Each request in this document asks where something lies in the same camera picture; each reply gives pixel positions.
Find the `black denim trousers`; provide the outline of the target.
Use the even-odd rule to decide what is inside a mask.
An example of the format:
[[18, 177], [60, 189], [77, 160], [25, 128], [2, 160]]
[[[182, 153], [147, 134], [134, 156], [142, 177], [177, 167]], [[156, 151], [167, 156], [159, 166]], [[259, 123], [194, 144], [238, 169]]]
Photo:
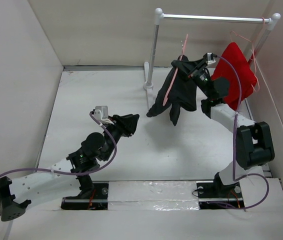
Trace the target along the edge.
[[[182, 60], [176, 59], [171, 62], [172, 69], [164, 80], [161, 89], [158, 91], [154, 104], [148, 110], [146, 114], [147, 117], [156, 117], [162, 114], [165, 110], [170, 109], [170, 121], [176, 126], [180, 117], [181, 108], [188, 112], [197, 110], [197, 85], [192, 79], [188, 78], [188, 75], [179, 70], [181, 61], [190, 60], [184, 55]], [[164, 96], [171, 83], [176, 68], [178, 68], [177, 76], [169, 93], [168, 101], [166, 105], [163, 106]]]

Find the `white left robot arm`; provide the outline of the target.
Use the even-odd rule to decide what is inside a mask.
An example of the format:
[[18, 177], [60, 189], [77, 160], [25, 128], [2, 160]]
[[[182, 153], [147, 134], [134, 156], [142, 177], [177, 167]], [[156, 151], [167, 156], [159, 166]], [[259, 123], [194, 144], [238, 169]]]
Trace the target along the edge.
[[93, 132], [70, 153], [49, 168], [24, 168], [28, 175], [9, 178], [14, 169], [0, 174], [0, 219], [12, 221], [26, 210], [57, 198], [90, 200], [97, 193], [91, 174], [106, 168], [115, 159], [120, 138], [129, 138], [137, 129], [139, 114], [108, 116], [100, 109], [89, 113], [102, 128]]

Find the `pink plastic hanger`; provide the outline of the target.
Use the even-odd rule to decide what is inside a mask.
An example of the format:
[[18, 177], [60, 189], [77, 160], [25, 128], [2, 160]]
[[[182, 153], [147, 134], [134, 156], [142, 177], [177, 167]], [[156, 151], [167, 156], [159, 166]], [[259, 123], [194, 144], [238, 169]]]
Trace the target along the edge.
[[[184, 53], [185, 53], [185, 50], [186, 50], [186, 46], [187, 46], [187, 41], [188, 41], [188, 38], [189, 38], [189, 34], [187, 33], [186, 36], [185, 36], [185, 40], [182, 44], [182, 51], [181, 51], [181, 55], [179, 56], [178, 60], [182, 60], [183, 56], [184, 56]], [[174, 74], [173, 74], [173, 77], [171, 79], [171, 82], [169, 84], [169, 87], [164, 95], [164, 99], [163, 99], [163, 103], [162, 103], [162, 106], [164, 107], [166, 105], [166, 103], [168, 102], [168, 99], [169, 99], [169, 93], [173, 87], [173, 84], [175, 82], [175, 79], [176, 79], [176, 76], [177, 76], [177, 73], [178, 73], [178, 68], [176, 67], [175, 68], [175, 71], [174, 71]]]

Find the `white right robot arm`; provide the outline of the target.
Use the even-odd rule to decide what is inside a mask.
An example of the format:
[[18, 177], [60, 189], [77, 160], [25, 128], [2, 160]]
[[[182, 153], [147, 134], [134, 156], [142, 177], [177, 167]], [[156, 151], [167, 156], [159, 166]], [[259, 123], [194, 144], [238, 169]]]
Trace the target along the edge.
[[241, 179], [249, 175], [250, 169], [272, 161], [275, 151], [270, 126], [266, 122], [248, 119], [226, 103], [230, 82], [223, 76], [211, 79], [207, 71], [211, 60], [211, 57], [197, 61], [178, 60], [175, 65], [205, 94], [206, 98], [201, 101], [201, 111], [232, 133], [232, 162], [216, 173], [211, 188], [215, 195], [224, 197]]

